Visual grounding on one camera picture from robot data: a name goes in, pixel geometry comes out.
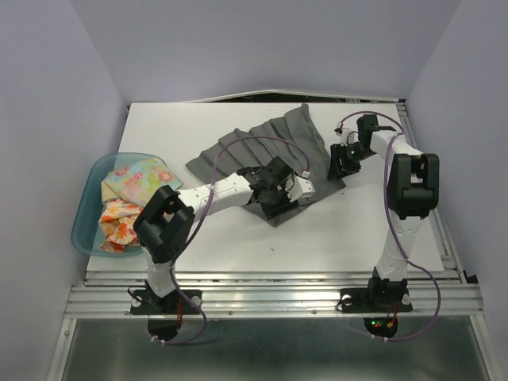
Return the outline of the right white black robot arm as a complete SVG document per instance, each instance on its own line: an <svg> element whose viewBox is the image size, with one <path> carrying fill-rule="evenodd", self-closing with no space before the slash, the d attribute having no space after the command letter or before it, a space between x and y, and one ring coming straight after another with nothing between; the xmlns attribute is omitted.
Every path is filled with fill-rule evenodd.
<svg viewBox="0 0 508 381"><path fill-rule="evenodd" d="M410 146L402 126L382 126L375 111L356 112L356 127L341 122L341 141L331 146L328 178L343 179L360 172L363 160L383 159L383 206L389 230L382 255L365 287L340 291L337 309L347 314L410 312L407 269L418 230L439 201L440 160Z"/></svg>

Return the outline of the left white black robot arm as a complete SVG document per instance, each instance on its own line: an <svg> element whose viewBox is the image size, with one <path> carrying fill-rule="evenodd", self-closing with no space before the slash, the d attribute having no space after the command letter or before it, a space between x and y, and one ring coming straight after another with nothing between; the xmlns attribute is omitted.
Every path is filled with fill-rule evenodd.
<svg viewBox="0 0 508 381"><path fill-rule="evenodd" d="M265 166L243 167L200 187L160 187L133 223L148 270L145 288L130 294L133 307L167 313L182 301L175 285L175 262L206 217L251 204L260 205L267 219L279 217L297 208L301 199L314 195L309 176L308 171L297 174L277 156Z"/></svg>

